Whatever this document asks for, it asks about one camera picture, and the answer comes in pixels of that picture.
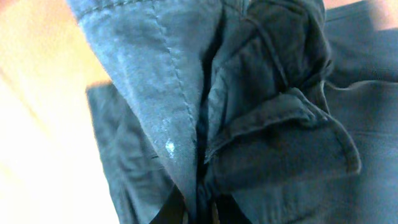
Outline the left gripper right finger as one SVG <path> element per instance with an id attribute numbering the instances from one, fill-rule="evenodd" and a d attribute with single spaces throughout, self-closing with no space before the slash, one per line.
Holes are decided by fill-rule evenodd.
<path id="1" fill-rule="evenodd" d="M 212 203 L 214 224 L 251 224 L 231 195 L 222 195 Z"/>

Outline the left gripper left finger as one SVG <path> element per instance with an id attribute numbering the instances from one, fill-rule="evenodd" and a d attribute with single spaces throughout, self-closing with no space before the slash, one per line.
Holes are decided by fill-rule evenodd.
<path id="1" fill-rule="evenodd" d="M 176 186 L 150 224 L 188 224 L 185 200 Z"/>

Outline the navy blue denim shorts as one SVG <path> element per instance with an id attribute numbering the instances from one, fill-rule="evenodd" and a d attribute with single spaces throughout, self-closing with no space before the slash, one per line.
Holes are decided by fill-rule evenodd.
<path id="1" fill-rule="evenodd" d="M 185 200 L 213 223 L 397 222 L 397 30 L 362 1 L 70 1 Z"/>

